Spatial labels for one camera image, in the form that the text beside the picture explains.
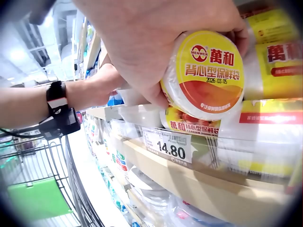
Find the supermarket aisle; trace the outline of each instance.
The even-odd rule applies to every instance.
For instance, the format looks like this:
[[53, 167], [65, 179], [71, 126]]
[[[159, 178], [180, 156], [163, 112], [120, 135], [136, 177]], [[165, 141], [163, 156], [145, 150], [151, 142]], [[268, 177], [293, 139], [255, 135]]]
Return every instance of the supermarket aisle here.
[[106, 227], [128, 227], [129, 224], [114, 205], [105, 182], [87, 146], [84, 126], [68, 135], [72, 155], [84, 189]]

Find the yellow label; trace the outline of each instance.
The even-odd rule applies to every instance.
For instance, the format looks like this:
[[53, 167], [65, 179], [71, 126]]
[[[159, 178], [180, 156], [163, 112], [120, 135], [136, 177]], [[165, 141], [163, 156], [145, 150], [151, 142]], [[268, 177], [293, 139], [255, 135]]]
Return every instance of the yellow label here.
[[263, 81], [263, 98], [302, 97], [302, 43], [255, 46]]
[[190, 34], [176, 56], [176, 74], [189, 102], [207, 113], [223, 113], [239, 100], [243, 63], [236, 46], [211, 31]]
[[303, 124], [303, 99], [243, 101], [240, 123]]
[[196, 135], [218, 136], [220, 121], [205, 121], [194, 118], [174, 107], [165, 111], [165, 120], [171, 130]]
[[242, 113], [302, 112], [303, 98], [243, 101]]
[[289, 176], [293, 172], [293, 166], [278, 165], [278, 164], [265, 164], [259, 162], [251, 162], [247, 160], [239, 160], [238, 165], [240, 168], [249, 169], [249, 171], [265, 174], [278, 174]]
[[247, 18], [257, 44], [291, 40], [298, 32], [290, 18], [280, 9], [260, 13]]

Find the shopping cart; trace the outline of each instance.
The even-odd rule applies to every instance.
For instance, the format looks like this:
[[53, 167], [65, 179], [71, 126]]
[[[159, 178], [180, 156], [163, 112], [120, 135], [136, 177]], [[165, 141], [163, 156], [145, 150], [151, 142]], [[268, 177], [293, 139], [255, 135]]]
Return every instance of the shopping cart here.
[[[38, 133], [36, 126], [18, 131]], [[4, 200], [29, 226], [104, 226], [81, 183], [68, 136], [47, 141], [0, 134], [0, 185]]]

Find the food storage bag roll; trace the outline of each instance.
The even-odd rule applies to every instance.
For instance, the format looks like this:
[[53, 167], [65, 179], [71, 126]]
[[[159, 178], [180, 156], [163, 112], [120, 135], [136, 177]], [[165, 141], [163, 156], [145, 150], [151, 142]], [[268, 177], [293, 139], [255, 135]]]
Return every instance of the food storage bag roll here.
[[281, 9], [274, 9], [245, 19], [250, 46], [298, 38], [291, 19]]
[[290, 176], [302, 152], [302, 98], [244, 101], [221, 120], [221, 164], [244, 173]]
[[245, 100], [302, 97], [302, 42], [255, 45], [243, 59]]
[[221, 34], [185, 32], [175, 41], [160, 83], [171, 106], [194, 118], [217, 121], [241, 104], [242, 58], [234, 43]]
[[161, 110], [160, 119], [166, 129], [194, 135], [218, 136], [220, 121], [197, 119], [174, 107]]

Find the wrist strap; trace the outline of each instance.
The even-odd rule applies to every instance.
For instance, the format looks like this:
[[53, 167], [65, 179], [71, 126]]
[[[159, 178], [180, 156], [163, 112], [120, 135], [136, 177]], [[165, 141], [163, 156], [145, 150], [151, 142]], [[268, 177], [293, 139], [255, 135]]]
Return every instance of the wrist strap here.
[[46, 100], [50, 116], [68, 110], [65, 83], [53, 82], [46, 91]]

